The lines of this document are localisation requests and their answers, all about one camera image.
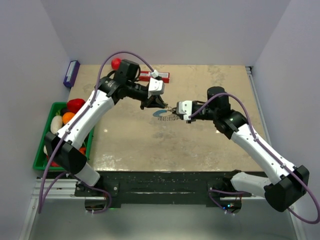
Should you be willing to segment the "blue grey keyring with rings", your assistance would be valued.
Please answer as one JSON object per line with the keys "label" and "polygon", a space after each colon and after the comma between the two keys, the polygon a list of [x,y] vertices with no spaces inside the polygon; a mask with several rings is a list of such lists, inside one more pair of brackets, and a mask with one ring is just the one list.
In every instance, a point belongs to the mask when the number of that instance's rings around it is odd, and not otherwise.
{"label": "blue grey keyring with rings", "polygon": [[152,116],[162,122],[174,121],[172,119],[172,112],[164,109],[155,111]]}

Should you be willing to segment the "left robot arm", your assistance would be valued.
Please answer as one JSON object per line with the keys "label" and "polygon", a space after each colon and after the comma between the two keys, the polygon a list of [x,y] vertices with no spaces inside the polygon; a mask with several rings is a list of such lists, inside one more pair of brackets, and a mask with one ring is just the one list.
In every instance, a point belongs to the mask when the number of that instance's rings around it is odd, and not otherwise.
{"label": "left robot arm", "polygon": [[148,85],[137,83],[139,64],[123,59],[117,70],[98,80],[88,100],[75,116],[57,133],[47,133],[44,143],[50,159],[86,184],[86,191],[99,196],[104,190],[100,174],[80,152],[90,131],[103,115],[126,97],[140,101],[140,108],[164,109],[161,98],[165,84],[156,70],[151,71]]}

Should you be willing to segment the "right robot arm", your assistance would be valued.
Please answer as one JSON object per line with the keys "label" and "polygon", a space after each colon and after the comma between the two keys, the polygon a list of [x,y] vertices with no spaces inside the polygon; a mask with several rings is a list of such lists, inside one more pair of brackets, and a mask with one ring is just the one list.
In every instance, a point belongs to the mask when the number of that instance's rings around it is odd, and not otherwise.
{"label": "right robot arm", "polygon": [[230,99],[241,107],[244,104],[223,87],[207,90],[207,101],[179,101],[174,114],[187,123],[196,120],[212,121],[216,130],[241,147],[264,171],[259,177],[235,170],[216,190],[230,197],[236,194],[254,194],[263,197],[276,211],[284,212],[308,191],[310,172],[296,166],[274,150],[255,130],[246,109],[239,112],[231,108]]}

